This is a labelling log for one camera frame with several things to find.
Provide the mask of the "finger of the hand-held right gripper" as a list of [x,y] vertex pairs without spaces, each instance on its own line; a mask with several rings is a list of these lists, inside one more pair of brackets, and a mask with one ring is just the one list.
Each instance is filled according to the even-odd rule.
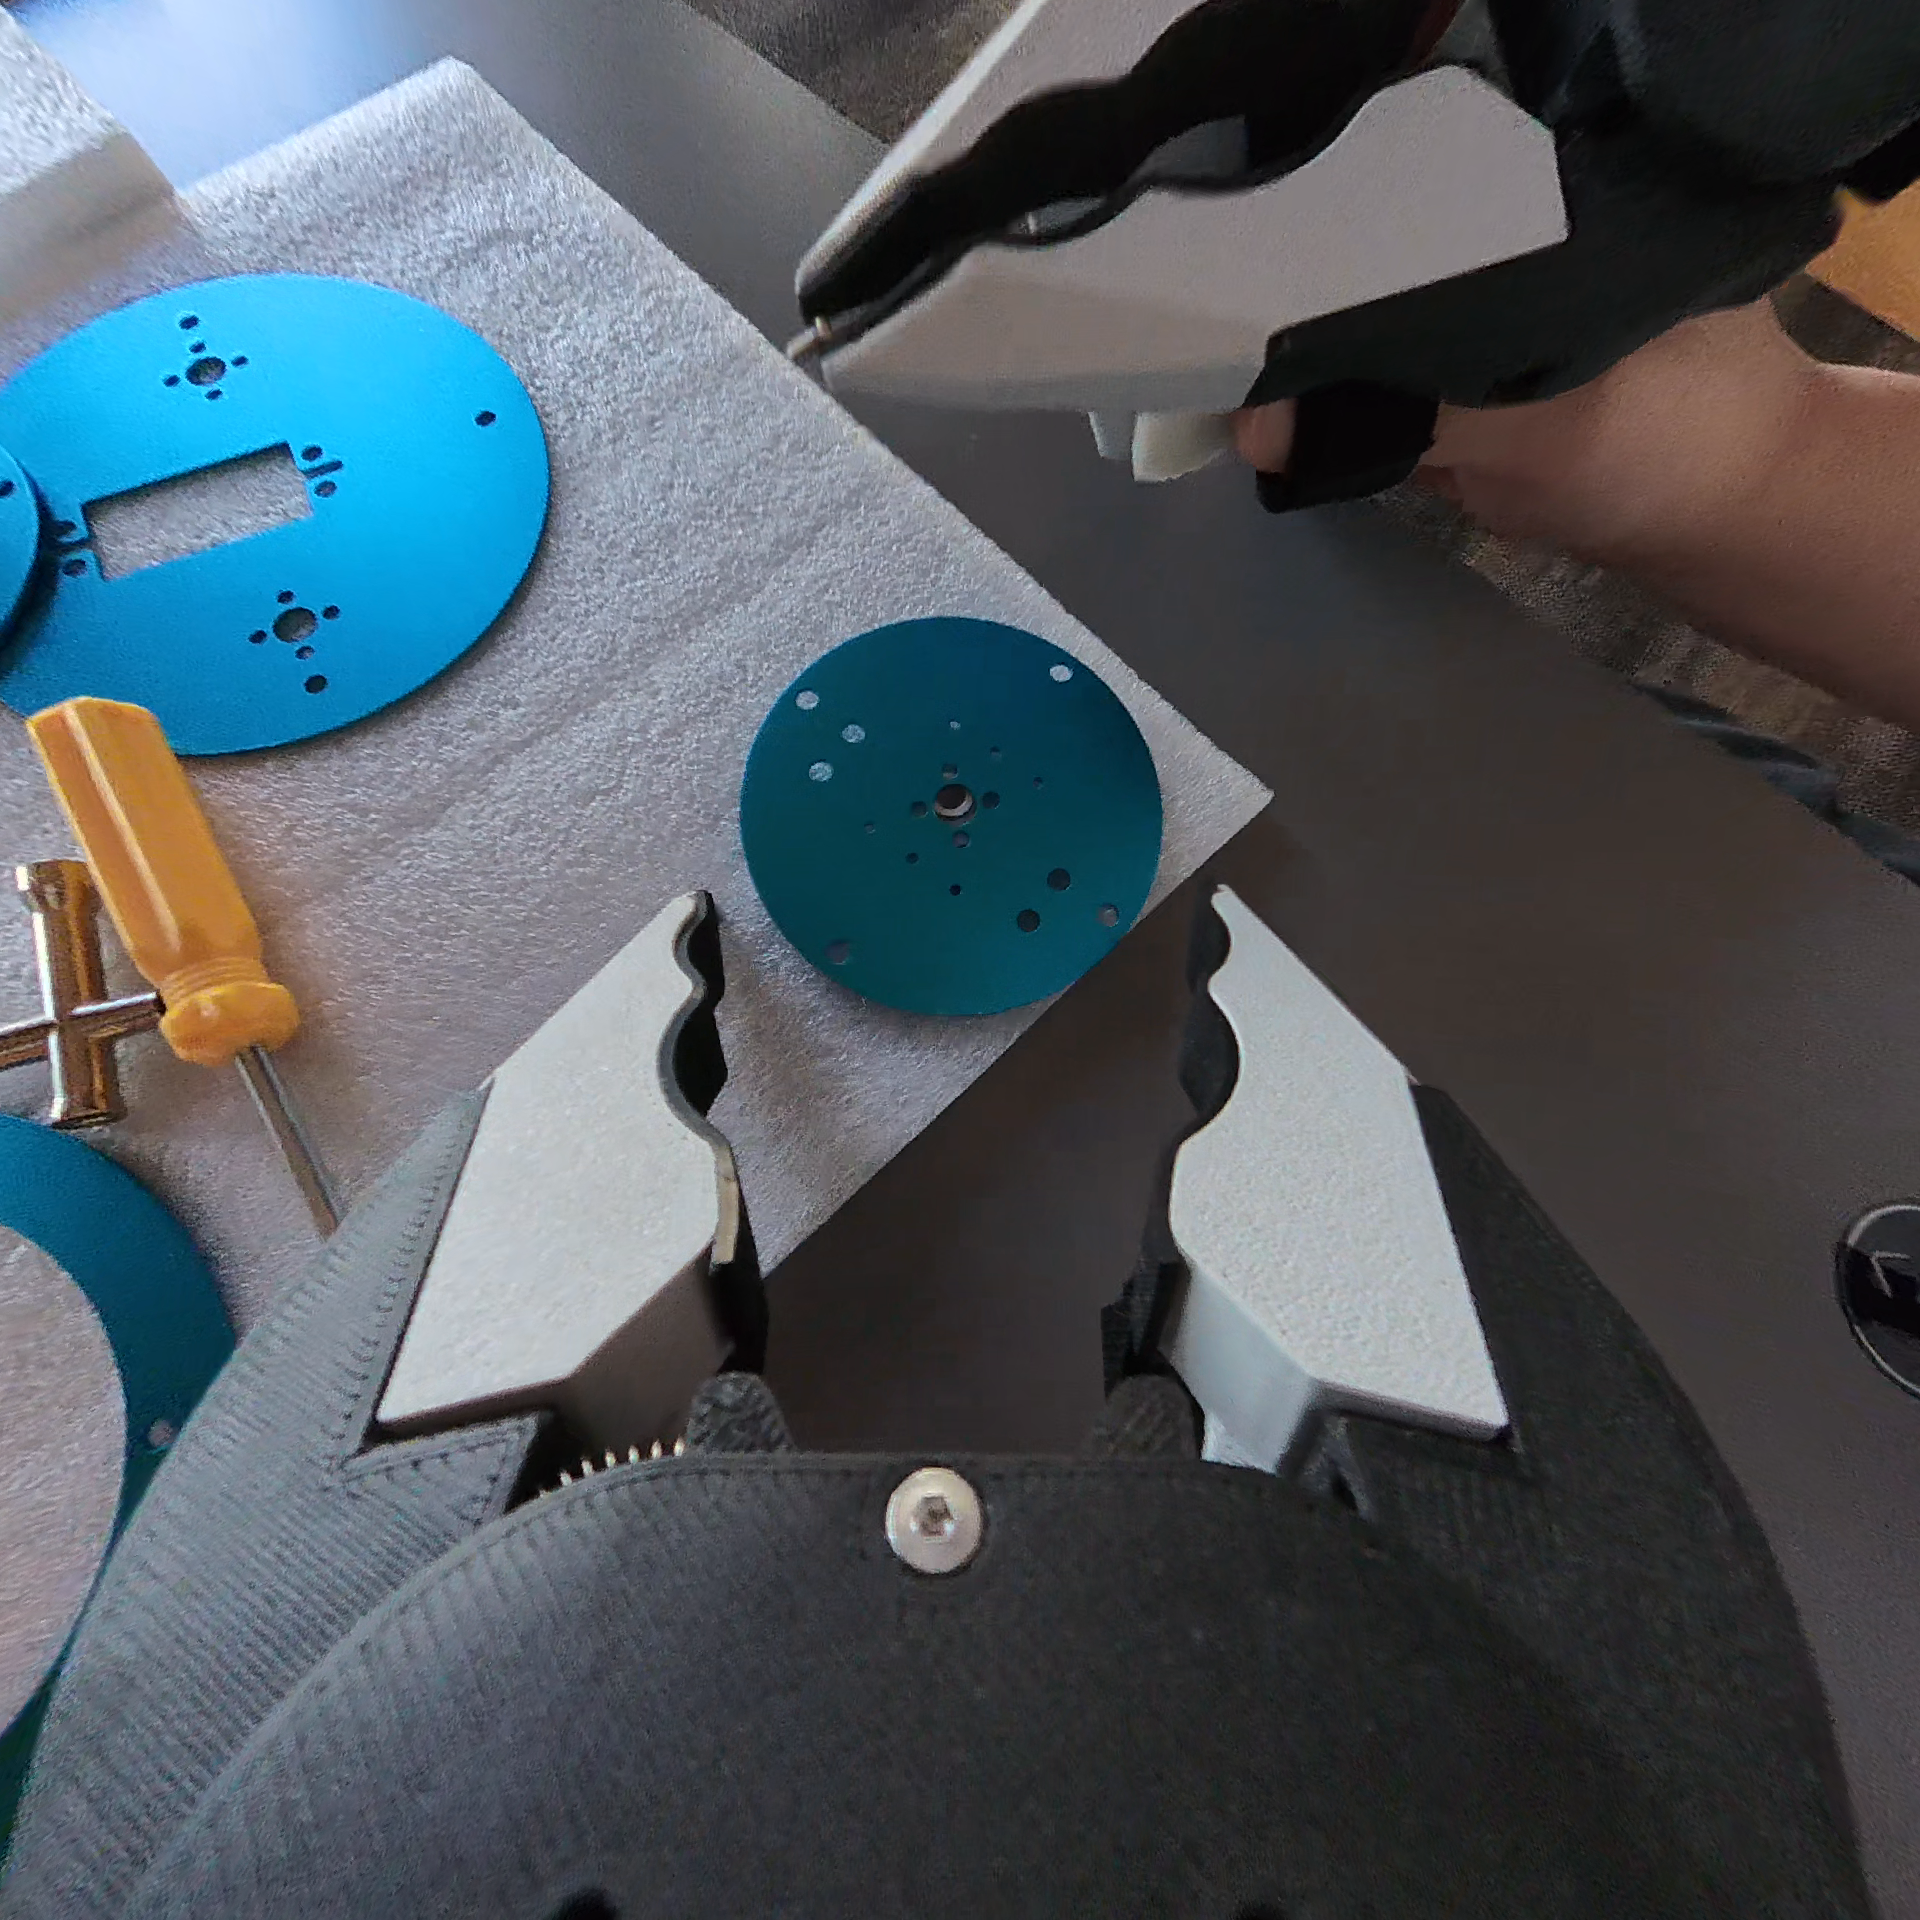
[[888,303],[974,241],[1136,182],[1238,182],[1314,154],[1416,71],[1459,2],[1020,4],[797,266],[805,319]]
[[1262,182],[1174,176],[1057,200],[824,350],[841,394],[1089,416],[1139,482],[1230,442],[1269,340],[1568,238],[1548,125],[1461,63],[1365,103]]

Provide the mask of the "yellow-handled screwdriver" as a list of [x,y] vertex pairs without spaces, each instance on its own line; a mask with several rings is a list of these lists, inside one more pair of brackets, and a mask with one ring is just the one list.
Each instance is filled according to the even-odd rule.
[[321,1154],[272,1053],[301,1024],[270,966],[250,901],[153,711],[78,696],[27,717],[116,942],[153,989],[158,1030],[180,1061],[233,1068],[318,1234],[341,1224]]

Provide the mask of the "black desk grommet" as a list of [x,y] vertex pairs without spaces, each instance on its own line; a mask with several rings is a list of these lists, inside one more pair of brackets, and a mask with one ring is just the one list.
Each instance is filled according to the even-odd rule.
[[1835,1241],[1834,1270],[1859,1348],[1885,1381],[1918,1398],[1918,1200],[1859,1214]]

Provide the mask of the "white foam sheet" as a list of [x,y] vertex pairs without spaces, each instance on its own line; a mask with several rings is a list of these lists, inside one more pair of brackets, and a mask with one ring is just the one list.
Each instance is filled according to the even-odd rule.
[[691,885],[726,940],[715,1117],[764,1266],[1017,1041],[1036,1012],[930,1021],[838,992],[755,895],[742,756],[844,638],[974,615],[1096,668],[1160,767],[1149,905],[1270,800],[466,63],[190,188],[5,321],[5,368],[126,298],[272,270],[389,282],[482,330],[556,482],[531,581],[466,661],[364,727],[196,776],[301,1000],[294,1102],[348,1193]]

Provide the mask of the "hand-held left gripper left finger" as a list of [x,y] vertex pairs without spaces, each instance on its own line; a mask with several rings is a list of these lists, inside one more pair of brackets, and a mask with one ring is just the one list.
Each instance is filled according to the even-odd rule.
[[748,1202],[713,1104],[724,956],[684,894],[491,1072],[377,1405],[422,1436],[545,1410],[670,1450],[748,1354]]

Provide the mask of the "white foam square frame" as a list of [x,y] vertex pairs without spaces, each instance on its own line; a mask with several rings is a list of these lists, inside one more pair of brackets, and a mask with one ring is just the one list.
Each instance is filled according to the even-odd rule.
[[13,321],[177,217],[153,157],[2,15],[2,317]]

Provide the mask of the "teal perforated metal disc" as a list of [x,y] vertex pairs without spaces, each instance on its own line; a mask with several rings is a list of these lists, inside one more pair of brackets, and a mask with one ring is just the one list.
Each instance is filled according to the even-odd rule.
[[1060,645],[971,615],[864,630],[764,716],[738,790],[753,887],[867,1000],[994,1016],[1090,972],[1160,876],[1154,756]]

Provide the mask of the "blue round metal plate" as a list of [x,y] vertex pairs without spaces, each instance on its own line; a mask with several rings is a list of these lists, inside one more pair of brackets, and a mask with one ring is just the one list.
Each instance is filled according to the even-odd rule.
[[6,638],[32,599],[42,565],[42,496],[9,448],[0,452],[0,630]]

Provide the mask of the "blue disc with rectangular slot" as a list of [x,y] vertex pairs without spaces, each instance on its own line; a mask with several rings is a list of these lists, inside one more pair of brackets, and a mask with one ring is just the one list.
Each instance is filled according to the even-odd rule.
[[[512,365],[360,279],[242,273],[123,303],[5,381],[40,585],[5,639],[13,713],[150,708],[186,756],[291,746],[412,696],[537,556],[549,457]],[[105,562],[104,511],[285,455],[304,511]]]

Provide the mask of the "silver cross wrench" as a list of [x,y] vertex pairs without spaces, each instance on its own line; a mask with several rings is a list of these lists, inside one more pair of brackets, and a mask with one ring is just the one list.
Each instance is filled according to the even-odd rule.
[[32,919],[40,1009],[2,1025],[2,1070],[46,1064],[51,1098],[44,1122],[83,1133],[129,1113],[116,1049],[153,1033],[155,992],[113,997],[99,930],[100,895],[75,857],[17,864],[13,885]]

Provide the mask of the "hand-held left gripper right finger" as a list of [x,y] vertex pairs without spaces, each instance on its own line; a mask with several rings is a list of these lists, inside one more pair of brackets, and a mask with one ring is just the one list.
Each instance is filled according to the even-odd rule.
[[1232,887],[1196,1009],[1230,1086],[1177,1149],[1184,1266],[1169,1364],[1203,1457],[1282,1471],[1316,1420],[1358,1412],[1492,1442],[1506,1405],[1401,1061]]

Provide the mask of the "person's right hand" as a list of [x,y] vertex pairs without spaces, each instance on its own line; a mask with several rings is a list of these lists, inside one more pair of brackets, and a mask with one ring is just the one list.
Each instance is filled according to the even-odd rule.
[[1412,482],[1918,728],[1918,378],[1818,361],[1764,298],[1553,399],[1445,407]]

